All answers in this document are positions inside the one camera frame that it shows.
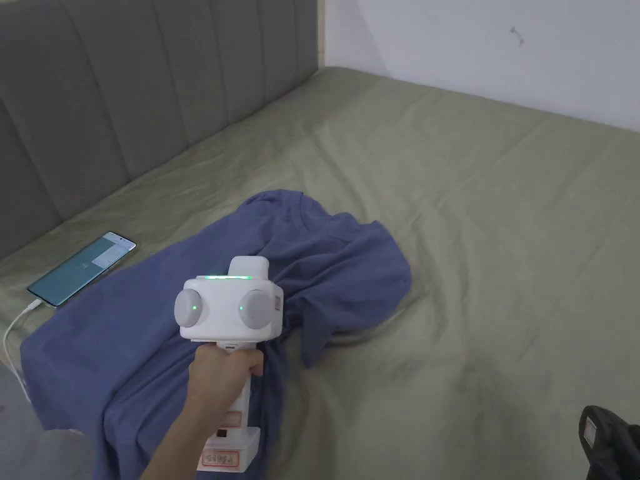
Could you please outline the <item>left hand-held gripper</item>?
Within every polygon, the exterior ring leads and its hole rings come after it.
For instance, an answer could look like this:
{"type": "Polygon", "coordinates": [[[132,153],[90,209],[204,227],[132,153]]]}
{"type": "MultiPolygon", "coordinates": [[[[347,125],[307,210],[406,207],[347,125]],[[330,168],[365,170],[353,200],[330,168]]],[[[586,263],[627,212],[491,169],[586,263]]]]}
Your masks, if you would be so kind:
{"type": "MultiPolygon", "coordinates": [[[[283,289],[268,278],[262,256],[236,256],[225,275],[188,279],[174,303],[180,335],[226,352],[256,349],[283,330],[283,289]]],[[[243,473],[256,457],[261,430],[249,426],[251,380],[226,412],[199,458],[197,471],[243,473]]]]}

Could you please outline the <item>person's left hand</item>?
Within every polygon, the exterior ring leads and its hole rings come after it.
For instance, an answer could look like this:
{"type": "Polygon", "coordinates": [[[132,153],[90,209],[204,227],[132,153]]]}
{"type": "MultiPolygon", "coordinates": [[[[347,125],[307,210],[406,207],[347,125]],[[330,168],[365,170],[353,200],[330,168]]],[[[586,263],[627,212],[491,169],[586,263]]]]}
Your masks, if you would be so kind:
{"type": "Polygon", "coordinates": [[[257,349],[226,352],[211,343],[199,346],[189,367],[187,403],[225,411],[263,369],[264,355],[257,349]]]}

